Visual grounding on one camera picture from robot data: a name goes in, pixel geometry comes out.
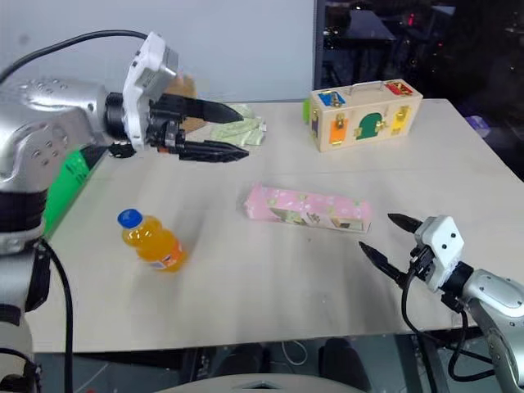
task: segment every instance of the white table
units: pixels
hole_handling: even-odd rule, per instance
[[[524,282],[524,186],[446,100],[425,100],[407,138],[322,154],[301,104],[253,108],[268,137],[244,160],[182,162],[149,151],[97,168],[51,241],[71,281],[75,351],[406,332],[400,290],[357,245],[364,240],[406,269],[413,235],[390,212],[452,215],[463,260]],[[251,221],[240,206],[256,182],[366,199],[370,231]],[[120,240],[116,216],[129,207],[175,231],[191,253],[181,272],[150,270]],[[459,323],[420,282],[409,313],[424,329]],[[63,351],[56,273],[47,302],[27,318],[35,351]]]

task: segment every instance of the plastic bottle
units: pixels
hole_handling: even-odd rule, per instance
[[[127,209],[118,216],[124,242],[134,247],[140,258],[161,272],[175,272],[184,264],[187,253],[173,233],[162,227],[152,215],[142,216],[138,210]]]

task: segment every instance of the pink package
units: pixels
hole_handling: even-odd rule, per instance
[[[244,203],[250,219],[366,233],[371,206],[366,201],[256,185]]]

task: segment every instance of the white wall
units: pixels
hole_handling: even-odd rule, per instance
[[[0,68],[97,29],[151,30],[180,55],[201,97],[304,98],[312,89],[314,0],[0,0]],[[15,77],[74,77],[121,91],[136,38],[100,38],[36,60]]]

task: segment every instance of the wooden toy box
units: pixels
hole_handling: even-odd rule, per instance
[[[367,82],[309,95],[309,126],[320,151],[408,133],[422,94],[402,79]]]

